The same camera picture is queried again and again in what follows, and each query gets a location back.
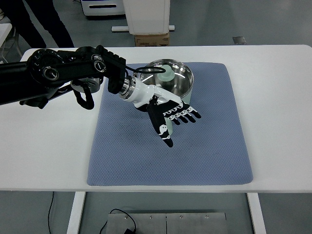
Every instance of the blue mat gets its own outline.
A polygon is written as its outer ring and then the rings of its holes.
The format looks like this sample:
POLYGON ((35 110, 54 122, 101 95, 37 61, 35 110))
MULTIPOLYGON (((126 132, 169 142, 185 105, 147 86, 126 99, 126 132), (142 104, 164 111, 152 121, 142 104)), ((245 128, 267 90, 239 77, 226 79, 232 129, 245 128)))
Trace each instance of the blue mat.
POLYGON ((219 63, 185 64, 195 79, 190 104, 202 119, 173 124, 174 146, 169 148, 154 131, 147 113, 105 91, 90 156, 89 185, 231 185, 252 181, 226 67, 219 63))

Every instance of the black pants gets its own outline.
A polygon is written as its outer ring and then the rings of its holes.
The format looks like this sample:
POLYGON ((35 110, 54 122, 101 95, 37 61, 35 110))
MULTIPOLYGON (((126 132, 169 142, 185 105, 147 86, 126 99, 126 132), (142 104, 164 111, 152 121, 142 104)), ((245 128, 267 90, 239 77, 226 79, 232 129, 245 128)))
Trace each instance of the black pants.
MULTIPOLYGON (((74 47, 52 0, 26 0, 26 2, 43 28, 51 34, 58 47, 74 47)), ((46 48, 42 36, 31 22, 22 0, 0 0, 0 8, 32 48, 46 48)))

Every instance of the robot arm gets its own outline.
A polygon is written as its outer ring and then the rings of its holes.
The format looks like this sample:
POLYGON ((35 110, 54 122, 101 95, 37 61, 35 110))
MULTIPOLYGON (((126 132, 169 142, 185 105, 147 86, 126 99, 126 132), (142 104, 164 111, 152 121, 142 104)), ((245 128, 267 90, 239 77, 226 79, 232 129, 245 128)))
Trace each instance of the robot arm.
POLYGON ((200 114, 169 91, 126 76, 126 68, 125 59, 101 45, 81 47, 74 52, 39 49, 27 62, 0 65, 0 105, 19 101, 21 105, 42 109, 49 100, 74 91, 77 102, 92 109, 92 93, 99 90, 103 77, 107 77, 108 91, 148 112, 156 132, 172 147, 165 117, 179 124, 178 119, 195 122, 191 114, 197 118, 200 114), (80 93, 85 93, 86 100, 80 93))

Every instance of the metal plate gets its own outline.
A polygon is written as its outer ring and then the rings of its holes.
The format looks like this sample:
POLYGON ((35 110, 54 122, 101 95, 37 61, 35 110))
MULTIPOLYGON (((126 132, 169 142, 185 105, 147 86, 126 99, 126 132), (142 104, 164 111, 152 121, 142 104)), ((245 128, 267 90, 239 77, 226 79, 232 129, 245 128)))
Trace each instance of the metal plate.
MULTIPOLYGON (((224 213, 129 214, 136 222, 136 234, 227 234, 224 213)), ((134 230, 126 214, 109 214, 107 234, 134 230)))
POLYGON ((227 234, 225 213, 167 214, 167 234, 227 234))
MULTIPOLYGON (((136 222, 136 234, 166 234, 166 214, 129 214, 136 222)), ((109 214, 107 234, 124 234, 134 230, 133 221, 126 214, 109 214)))

